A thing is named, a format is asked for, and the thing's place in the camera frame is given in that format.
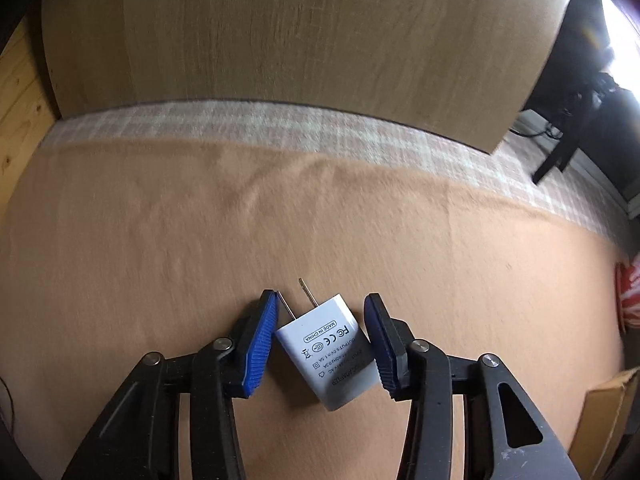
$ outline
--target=metal screw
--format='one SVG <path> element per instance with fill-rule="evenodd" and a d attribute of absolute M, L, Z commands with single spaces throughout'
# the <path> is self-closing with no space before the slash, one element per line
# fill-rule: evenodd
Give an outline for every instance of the metal screw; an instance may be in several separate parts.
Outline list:
<path fill-rule="evenodd" d="M 219 351 L 229 350 L 233 343 L 228 337 L 219 337 L 213 342 L 213 349 Z"/>
<path fill-rule="evenodd" d="M 147 366 L 156 366 L 160 359 L 162 359 L 162 354 L 160 352 L 149 352 L 142 358 L 142 362 Z"/>
<path fill-rule="evenodd" d="M 409 346 L 416 352 L 426 352 L 429 349 L 429 343 L 424 339 L 414 339 Z"/>
<path fill-rule="evenodd" d="M 500 364 L 500 359 L 498 359 L 493 354 L 484 354 L 482 356 L 482 364 L 488 366 L 489 368 L 495 368 Z"/>

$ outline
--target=white adapter body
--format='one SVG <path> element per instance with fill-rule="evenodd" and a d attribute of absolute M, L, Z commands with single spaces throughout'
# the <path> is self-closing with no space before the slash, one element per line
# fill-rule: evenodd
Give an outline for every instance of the white adapter body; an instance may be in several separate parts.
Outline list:
<path fill-rule="evenodd" d="M 276 330 L 276 337 L 330 412 L 380 382 L 369 340 L 340 294 Z"/>

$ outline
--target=cardboard box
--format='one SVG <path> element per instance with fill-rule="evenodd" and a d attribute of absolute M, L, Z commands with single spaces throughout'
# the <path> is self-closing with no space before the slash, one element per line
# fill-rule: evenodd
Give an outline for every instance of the cardboard box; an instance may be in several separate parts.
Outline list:
<path fill-rule="evenodd" d="M 569 457 L 582 480 L 601 480 L 625 431 L 640 367 L 620 372 L 589 390 Z"/>

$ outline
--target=checkered fabric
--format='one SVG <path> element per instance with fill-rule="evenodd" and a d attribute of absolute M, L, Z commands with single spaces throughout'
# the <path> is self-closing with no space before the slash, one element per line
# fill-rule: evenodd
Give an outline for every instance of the checkered fabric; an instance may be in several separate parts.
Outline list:
<path fill-rule="evenodd" d="M 43 146 L 113 139 L 229 140 L 413 168 L 479 187 L 555 213 L 632 254 L 625 211 L 571 167 L 552 170 L 539 186 L 531 173 L 546 153 L 507 134 L 492 155 L 435 134 L 370 117 L 287 104 L 167 102 L 116 108 L 59 121 Z"/>

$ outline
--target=wooden board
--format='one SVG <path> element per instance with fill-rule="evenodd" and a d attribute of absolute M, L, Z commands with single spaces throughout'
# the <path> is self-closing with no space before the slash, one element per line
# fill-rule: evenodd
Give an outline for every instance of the wooden board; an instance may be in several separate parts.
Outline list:
<path fill-rule="evenodd" d="M 33 46 L 37 16 L 22 19 L 0 54 L 0 218 L 31 155 L 56 121 Z"/>
<path fill-rule="evenodd" d="M 569 0 L 43 0 L 64 117 L 170 99 L 337 108 L 497 146 Z"/>

